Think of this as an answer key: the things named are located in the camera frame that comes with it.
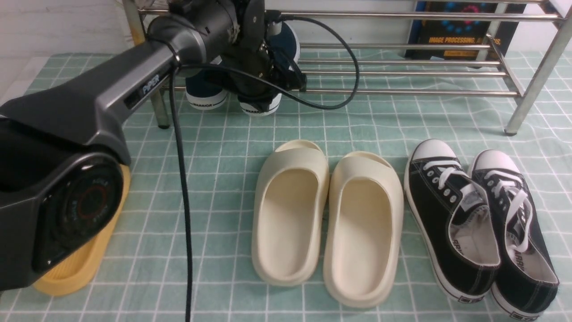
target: teal grid tablecloth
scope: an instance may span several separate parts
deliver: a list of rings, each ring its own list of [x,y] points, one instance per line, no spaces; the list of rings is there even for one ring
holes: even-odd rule
[[[338,52],[303,57],[339,57]],[[359,52],[361,58],[395,58]],[[523,83],[541,53],[513,53],[509,64]],[[60,84],[109,56],[50,58],[28,92]],[[250,118],[235,99],[209,112],[177,94],[192,201],[194,322],[505,321],[490,296],[464,305],[435,283],[419,230],[406,207],[395,286],[375,309],[342,307],[327,293],[321,259],[302,286],[268,286],[251,264],[252,209],[257,172],[265,158],[292,139],[316,142],[331,169],[346,153],[380,154],[403,176],[406,160],[426,138],[446,141],[465,166],[483,149],[511,155],[526,174],[558,275],[558,297],[540,321],[572,320],[572,54],[566,53],[519,134],[502,135],[515,104],[510,99],[358,96],[347,108],[322,112],[283,100],[279,111]],[[313,78],[310,87],[350,88],[352,77]],[[501,89],[502,81],[470,78],[365,78],[369,88]],[[342,97],[310,96],[333,103]],[[6,292],[0,321],[183,321],[185,236],[174,135],[157,128],[149,103],[124,126],[133,183],[103,263],[91,284],[51,298],[33,288]]]

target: chrome rack bar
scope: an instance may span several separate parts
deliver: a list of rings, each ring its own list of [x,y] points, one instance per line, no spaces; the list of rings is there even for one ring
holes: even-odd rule
[[[462,66],[462,67],[497,67],[498,61],[466,61],[466,60],[360,60],[360,65],[375,66]],[[301,59],[298,65],[353,65],[353,61],[344,59]]]
[[[139,15],[137,5],[135,4],[135,0],[123,0],[123,7],[125,9],[125,15],[127,16],[127,22],[129,23],[129,29],[131,30],[131,36],[133,37],[133,43],[138,45],[145,41],[145,28],[143,26],[141,16]],[[162,94],[162,90],[153,93],[150,96],[151,104],[155,110],[157,125],[160,128],[169,128],[169,115],[167,114]]]
[[[499,70],[499,72],[504,72],[506,74],[506,76],[503,77],[503,81],[505,81],[506,87],[510,91],[518,93],[519,97],[515,98],[515,101],[518,104],[519,100],[521,99],[522,93],[524,93],[520,83],[518,82],[517,78],[514,76],[512,70],[506,64],[505,57],[503,56],[500,47],[497,44],[495,44],[495,41],[494,41],[493,37],[491,36],[491,34],[487,33],[485,40],[491,44],[493,52],[496,54],[496,56],[499,59],[500,64],[497,66],[497,69]]]
[[[498,5],[496,5],[496,9],[495,9],[495,13],[505,13],[506,8],[508,7],[508,4],[506,3],[499,3]],[[490,24],[488,25],[488,29],[487,29],[487,33],[492,35],[493,38],[495,38],[496,36],[496,31],[499,29],[499,26],[501,25],[501,21],[491,21]],[[487,44],[487,39],[483,38],[483,44]],[[490,53],[490,51],[485,52],[485,51],[480,51],[477,55],[476,55],[476,60],[477,61],[483,61],[485,59],[487,59],[487,55]]]
[[[517,109],[514,111],[513,116],[510,118],[509,124],[505,128],[507,135],[517,134],[518,129],[524,122],[526,115],[534,105],[534,101],[540,94],[544,84],[550,77],[554,67],[558,63],[558,59],[566,50],[568,42],[572,37],[572,7],[568,9],[566,18],[563,20],[560,29],[556,32],[552,43],[548,47],[546,54],[542,58],[538,69],[534,73],[533,79],[529,83],[522,96],[522,100],[518,103]]]
[[[283,14],[297,15],[308,18],[408,18],[429,20],[452,20],[452,21],[551,21],[559,22],[562,18],[558,14],[518,14],[518,13],[433,13],[433,12],[410,12],[410,13],[369,13],[369,12],[328,12],[328,11],[284,11]]]
[[[351,76],[355,72],[353,70],[302,70],[308,76]],[[396,72],[388,71],[360,71],[361,76],[386,76],[386,77],[506,77],[505,72],[441,72],[429,70],[404,70]]]
[[[550,2],[550,0],[545,0],[544,2],[540,3],[538,6],[540,7],[540,9],[542,9],[542,11],[544,13],[556,14],[562,18],[562,14],[560,13],[560,11],[558,11],[558,9],[554,6],[554,4],[552,2]],[[562,23],[557,21],[557,22],[553,22],[553,24],[556,27],[556,29],[560,29],[560,25]]]
[[[349,44],[352,49],[417,49],[417,50],[489,50],[489,45],[433,45],[433,44]],[[345,49],[341,44],[302,43],[302,49]]]
[[[125,12],[132,30],[135,43],[139,43],[144,39],[144,32],[142,27],[142,15],[145,14],[165,14],[168,12],[163,7],[153,7],[146,3],[147,7],[136,8],[135,0],[123,0],[125,5]],[[474,0],[457,0],[458,2],[474,2]],[[537,99],[540,91],[542,90],[550,73],[554,69],[558,59],[566,48],[566,45],[572,38],[572,7],[564,14],[557,7],[553,5],[552,0],[482,0],[481,2],[497,3],[495,13],[431,13],[431,12],[408,12],[408,13],[370,13],[370,12],[334,12],[334,11],[285,11],[284,14],[294,14],[304,17],[313,18],[386,18],[386,19],[413,19],[413,20],[451,20],[451,21],[490,21],[487,37],[483,39],[482,44],[467,44],[467,45],[449,45],[449,44],[350,44],[353,49],[372,49],[372,50],[476,50],[479,51],[478,59],[476,61],[432,61],[432,60],[363,60],[360,65],[373,66],[373,65],[397,65],[397,66],[463,66],[463,67],[494,67],[494,71],[436,71],[436,70],[420,70],[420,71],[372,71],[365,70],[362,74],[365,76],[434,76],[434,77],[502,77],[508,91],[443,91],[431,89],[359,89],[358,93],[363,95],[439,95],[439,96],[474,96],[474,97],[509,97],[517,102],[517,108],[511,117],[505,133],[508,135],[516,134],[518,128],[523,123],[526,115],[531,109],[534,101]],[[533,4],[538,5],[544,14],[510,14],[506,13],[506,5],[508,3],[516,4]],[[551,22],[557,29],[556,36],[554,37],[548,51],[546,52],[540,66],[538,67],[532,81],[528,88],[523,89],[516,77],[507,65],[507,62],[502,55],[499,46],[494,42],[498,24],[500,21],[510,22]],[[340,49],[343,46],[340,44],[318,44],[302,43],[303,49]],[[496,54],[498,59],[495,61],[486,61],[487,54]],[[300,65],[325,65],[320,66],[326,70],[315,69],[307,70],[306,74],[309,76],[316,75],[353,75],[352,70],[333,70],[328,69],[331,65],[350,65],[353,64],[350,60],[344,58],[330,58],[330,59],[302,59],[299,61]],[[183,91],[184,87],[176,87],[176,90]],[[329,89],[329,88],[313,88],[306,90],[306,93],[325,95],[337,94],[348,95],[351,93],[350,89]],[[166,117],[166,110],[162,101],[162,96],[156,94],[152,97],[153,107],[157,115],[159,125],[169,125],[169,120]]]
[[[184,91],[185,87],[176,86],[175,91]],[[349,95],[351,89],[345,88],[308,88],[305,94],[318,95]],[[516,92],[507,91],[444,91],[441,89],[358,89],[361,95],[426,95],[426,96],[476,96],[476,97],[517,97]]]

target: sneaker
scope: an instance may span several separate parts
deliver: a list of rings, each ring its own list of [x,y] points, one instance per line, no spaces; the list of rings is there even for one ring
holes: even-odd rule
[[[470,175],[487,191],[502,265],[492,295],[511,317],[536,320],[558,291],[558,277],[542,238],[530,190],[521,172],[500,151],[481,152]]]
[[[481,301],[501,265],[485,190],[433,139],[415,148],[404,186],[437,284],[455,301]]]
[[[211,64],[220,64],[222,59],[215,58]],[[205,81],[205,70],[185,79],[186,99],[192,107],[208,111],[222,106],[228,98],[228,91]]]
[[[298,63],[298,59],[300,58],[300,42],[298,41],[298,36],[294,32],[294,30],[286,23],[282,22],[282,29],[279,34],[275,36],[271,36],[268,38],[268,45],[270,47],[276,47],[282,49],[283,53],[293,60],[295,63]],[[289,59],[286,57],[278,54],[276,56],[276,61],[284,67],[287,67],[290,70],[293,70],[290,66]],[[268,108],[268,112],[260,112],[258,109],[253,107],[252,105],[244,102],[240,102],[240,107],[242,108],[243,112],[250,115],[250,116],[266,116],[273,114],[278,110],[278,105],[280,105],[280,100],[282,99],[282,94],[278,93],[270,103]]]

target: book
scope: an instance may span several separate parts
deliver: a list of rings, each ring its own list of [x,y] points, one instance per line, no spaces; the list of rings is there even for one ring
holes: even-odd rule
[[[418,2],[417,11],[448,13],[494,13],[496,3],[479,2]],[[523,13],[526,5],[509,4],[506,13]],[[488,31],[488,21],[449,21],[422,20],[414,21],[411,27],[410,44],[447,44],[474,45],[482,44]],[[501,52],[506,54],[512,37],[517,29],[517,22],[501,22],[495,35],[495,43]],[[406,57],[416,60],[446,59],[475,60],[477,50],[408,50]],[[489,53],[487,60],[496,60],[496,55]]]

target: cream slide sandal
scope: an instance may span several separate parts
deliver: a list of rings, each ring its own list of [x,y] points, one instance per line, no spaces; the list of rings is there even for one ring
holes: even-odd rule
[[[293,286],[316,270],[328,186],[328,160],[313,142],[286,142],[264,162],[252,229],[252,263],[263,281]]]
[[[340,303],[382,303],[395,280],[403,226],[403,190],[391,165],[369,152],[352,152],[333,171],[324,282]]]

